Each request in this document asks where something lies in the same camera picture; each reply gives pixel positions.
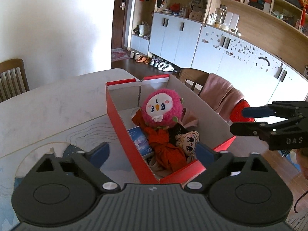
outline orange fabric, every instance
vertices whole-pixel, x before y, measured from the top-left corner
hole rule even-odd
[[[232,122],[254,122],[254,118],[245,118],[242,116],[243,108],[248,108],[250,105],[247,101],[241,100],[232,110],[230,120]]]
[[[169,133],[167,130],[154,130],[148,127],[142,118],[141,110],[136,112],[132,121],[147,134],[149,145],[154,150],[155,158],[161,166],[175,172],[187,165],[184,151],[180,147],[169,143]]]

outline plush doll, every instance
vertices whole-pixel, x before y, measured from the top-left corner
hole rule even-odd
[[[183,99],[174,90],[159,89],[144,101],[141,112],[145,123],[152,128],[172,128],[183,114]]]

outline pink cloth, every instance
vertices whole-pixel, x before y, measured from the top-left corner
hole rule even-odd
[[[244,99],[244,95],[226,79],[211,73],[200,93],[200,98],[228,121],[233,108]]]

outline chair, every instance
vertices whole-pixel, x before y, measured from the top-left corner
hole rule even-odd
[[[187,85],[187,80],[192,81],[193,84],[191,90],[194,92],[196,92],[195,91],[196,84],[199,84],[202,87],[200,91],[198,90],[198,95],[200,95],[208,76],[209,73],[206,73],[198,69],[183,68],[180,71],[179,80],[185,85]]]
[[[0,63],[0,102],[29,91],[22,59]]]

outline blue card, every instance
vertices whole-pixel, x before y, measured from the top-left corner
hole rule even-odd
[[[144,159],[147,159],[154,155],[154,152],[150,147],[147,138],[145,137],[139,126],[128,130],[128,132]]]

